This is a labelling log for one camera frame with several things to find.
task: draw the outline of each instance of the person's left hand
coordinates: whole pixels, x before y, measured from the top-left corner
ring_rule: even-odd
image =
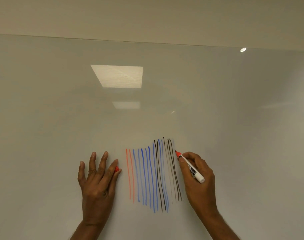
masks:
[[[83,223],[86,226],[97,226],[102,229],[112,210],[115,187],[122,170],[115,172],[118,159],[112,162],[107,171],[105,170],[108,155],[108,152],[103,154],[96,170],[96,153],[92,153],[87,179],[84,176],[85,164],[83,161],[80,162],[78,181],[82,191]]]

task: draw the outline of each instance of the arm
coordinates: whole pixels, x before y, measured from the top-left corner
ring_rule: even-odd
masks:
[[[110,216],[115,186],[122,170],[117,168],[116,159],[105,171],[108,155],[108,152],[103,154],[96,170],[96,153],[92,153],[87,179],[84,176],[85,164],[80,162],[78,181],[82,191],[83,220],[70,240],[97,240]]]
[[[186,161],[182,157],[178,159],[183,174],[187,198],[213,240],[240,240],[218,212],[213,170],[195,153],[186,152],[183,153],[183,156],[205,178],[205,182],[200,184],[192,177]]]

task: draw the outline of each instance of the red line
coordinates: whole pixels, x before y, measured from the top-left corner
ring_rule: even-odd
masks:
[[[130,188],[130,199],[131,199],[131,181],[130,181],[129,161],[128,161],[128,150],[127,150],[127,149],[126,149],[126,164],[128,165],[129,188]]]
[[[130,158],[131,158],[131,168],[132,168],[132,180],[133,180],[133,203],[134,203],[134,174],[133,174],[133,164],[132,164],[132,156],[131,156],[131,150],[129,149]]]

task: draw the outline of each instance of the blue line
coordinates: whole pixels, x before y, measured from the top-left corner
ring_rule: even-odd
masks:
[[[141,176],[141,164],[140,164],[140,151],[139,151],[139,149],[138,149],[138,157],[139,157],[140,181],[141,181],[141,189],[142,189],[142,204],[144,205],[143,184],[142,184],[142,176]]]
[[[151,170],[151,177],[152,177],[152,191],[153,191],[153,211],[155,213],[155,206],[154,206],[154,182],[153,182],[153,173],[152,173],[152,164],[151,164],[151,151],[150,147],[149,148],[149,161],[150,161],[150,170]]]
[[[150,196],[150,209],[151,209],[152,208],[152,206],[151,206],[151,189],[150,189],[149,161],[148,161],[148,152],[147,152],[147,149],[145,149],[145,154],[147,156],[147,170],[148,170],[148,183],[149,183],[149,196]]]
[[[145,182],[145,205],[147,206],[147,197],[148,197],[148,191],[147,191],[147,179],[145,177],[145,166],[144,166],[144,156],[143,156],[143,150],[141,148],[142,153],[142,160],[143,160],[143,172],[144,172],[144,182]]]
[[[168,196],[168,191],[166,190],[166,182],[165,182],[165,167],[164,167],[164,154],[163,154],[163,141],[161,139],[161,144],[162,144],[162,157],[163,157],[163,177],[164,177],[164,185],[165,185],[165,193],[166,193],[166,198],[167,198],[167,203],[168,203],[168,207],[166,208],[166,211],[168,211],[169,209],[169,196]]]
[[[156,177],[156,167],[155,167],[155,157],[154,157],[154,143],[152,143],[152,148],[153,148],[153,161],[154,161],[154,173],[155,173],[156,210],[159,211],[159,202],[157,200],[157,177]]]
[[[139,178],[138,178],[138,168],[136,167],[136,160],[135,160],[135,153],[134,153],[134,149],[133,149],[133,157],[134,157],[134,164],[135,164],[135,171],[136,171],[136,181],[138,183],[138,202],[140,202],[140,186],[139,186]]]
[[[164,170],[162,170],[162,155],[161,155],[161,143],[160,143],[160,139],[158,139],[158,141],[159,141],[159,148],[160,148],[160,168],[161,168],[161,180],[162,180],[162,185],[164,185],[164,190],[165,190],[165,182],[164,182],[164,180],[163,180],[163,171]],[[165,190],[165,203],[164,204],[166,204],[166,211],[168,211],[168,200],[167,200],[167,198],[166,198],[166,190]]]

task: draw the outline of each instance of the whiteboard marker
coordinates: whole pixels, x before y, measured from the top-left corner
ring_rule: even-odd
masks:
[[[189,168],[190,168],[190,172],[192,173],[192,175],[200,182],[203,183],[205,181],[204,177],[202,176],[201,173],[198,172],[198,170],[185,158],[183,157],[182,153],[175,151],[176,156],[182,157],[188,164]]]

